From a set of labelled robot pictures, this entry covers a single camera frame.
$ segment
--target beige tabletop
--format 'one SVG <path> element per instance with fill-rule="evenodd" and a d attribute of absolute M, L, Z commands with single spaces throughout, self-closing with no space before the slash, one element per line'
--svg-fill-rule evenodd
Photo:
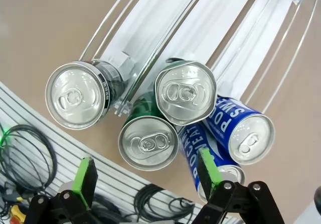
<path fill-rule="evenodd" d="M 32 108 L 56 124 L 47 111 L 44 90 L 50 74 L 77 60 L 116 0 L 0 0 L 0 81 Z M 286 222 L 294 221 L 321 185 L 321 6 L 316 9 L 307 38 L 288 79 L 267 111 L 277 137 L 270 154 L 245 166 L 247 182 L 265 181 Z M 279 59 L 251 106 L 262 107 L 275 78 L 284 72 Z M 125 121 L 110 111 L 96 125 L 82 131 L 62 128 L 120 166 L 178 195 L 199 201 L 184 157 L 168 167 L 143 172 L 128 166 L 117 148 Z"/>

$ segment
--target blue can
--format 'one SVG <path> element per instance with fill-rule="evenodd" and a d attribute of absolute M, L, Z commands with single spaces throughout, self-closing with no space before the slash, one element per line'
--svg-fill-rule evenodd
<path fill-rule="evenodd" d="M 213 112 L 203 123 L 231 158 L 242 165 L 264 158 L 274 143 L 272 121 L 232 98 L 218 97 Z"/>
<path fill-rule="evenodd" d="M 245 174 L 239 165 L 231 159 L 225 149 L 217 144 L 214 137 L 208 132 L 203 123 L 198 122 L 183 127 L 179 131 L 182 149 L 190 168 L 190 172 L 195 184 L 195 188 L 201 200 L 206 201 L 203 188 L 197 173 L 197 150 L 200 148 L 209 148 L 214 162 L 221 172 L 224 180 L 239 182 L 244 184 Z"/>

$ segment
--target screw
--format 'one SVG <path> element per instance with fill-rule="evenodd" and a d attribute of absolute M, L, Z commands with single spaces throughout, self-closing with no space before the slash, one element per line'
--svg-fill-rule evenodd
<path fill-rule="evenodd" d="M 227 190 L 229 190 L 229 189 L 232 188 L 232 185 L 231 185 L 230 183 L 225 183 L 225 184 L 224 184 L 224 188 L 227 189 Z"/>
<path fill-rule="evenodd" d="M 64 199 L 68 199 L 70 197 L 69 193 L 64 194 Z"/>
<path fill-rule="evenodd" d="M 254 184 L 253 185 L 253 189 L 254 190 L 260 190 L 261 189 L 261 186 L 259 184 Z"/>

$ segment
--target can body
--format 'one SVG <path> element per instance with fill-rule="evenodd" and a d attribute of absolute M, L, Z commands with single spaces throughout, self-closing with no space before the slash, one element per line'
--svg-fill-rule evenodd
<path fill-rule="evenodd" d="M 201 200 L 206 202 L 205 194 L 197 173 L 198 149 L 209 148 L 218 170 L 224 180 L 244 184 L 245 174 L 239 165 L 230 157 L 226 150 L 208 132 L 203 123 L 194 123 L 183 127 L 179 132 L 184 155 L 186 157 L 195 188 Z"/>
<path fill-rule="evenodd" d="M 113 66 L 94 63 L 65 64 L 57 68 L 47 82 L 47 108 L 66 128 L 81 130 L 92 126 L 106 115 L 124 91 L 121 76 Z"/>
<path fill-rule="evenodd" d="M 272 121 L 235 99 L 218 97 L 213 112 L 203 122 L 239 164 L 258 162 L 274 143 Z"/>
<path fill-rule="evenodd" d="M 118 148 L 132 167 L 154 171 L 169 165 L 178 152 L 175 128 L 159 112 L 153 92 L 139 97 L 120 131 Z"/>
<path fill-rule="evenodd" d="M 206 118 L 217 96 L 213 72 L 196 61 L 170 63 L 157 76 L 154 90 L 159 110 L 169 122 L 179 126 Z"/>

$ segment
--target can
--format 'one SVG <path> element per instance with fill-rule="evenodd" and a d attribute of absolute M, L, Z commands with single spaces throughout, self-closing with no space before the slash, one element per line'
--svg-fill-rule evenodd
<path fill-rule="evenodd" d="M 208 132 L 203 123 L 199 122 L 183 127 L 179 131 L 179 137 L 196 191 L 202 201 L 207 202 L 196 169 L 197 155 L 200 148 L 209 148 L 223 180 L 239 182 L 242 185 L 245 183 L 244 171 L 232 160 L 226 150 L 217 143 L 216 139 Z"/>
<path fill-rule="evenodd" d="M 49 77 L 46 105 L 57 123 L 82 130 L 102 119 L 124 90 L 125 83 L 109 63 L 75 61 Z"/>
<path fill-rule="evenodd" d="M 154 92 L 147 92 L 133 104 L 121 129 L 118 148 L 132 167 L 154 171 L 168 166 L 178 152 L 178 134 L 159 112 Z"/>
<path fill-rule="evenodd" d="M 275 139 L 273 123 L 267 116 L 232 98 L 218 97 L 204 124 L 241 165 L 264 158 Z"/>
<path fill-rule="evenodd" d="M 213 72 L 197 61 L 175 59 L 156 77 L 157 106 L 168 121 L 185 126 L 214 109 L 217 87 Z"/>

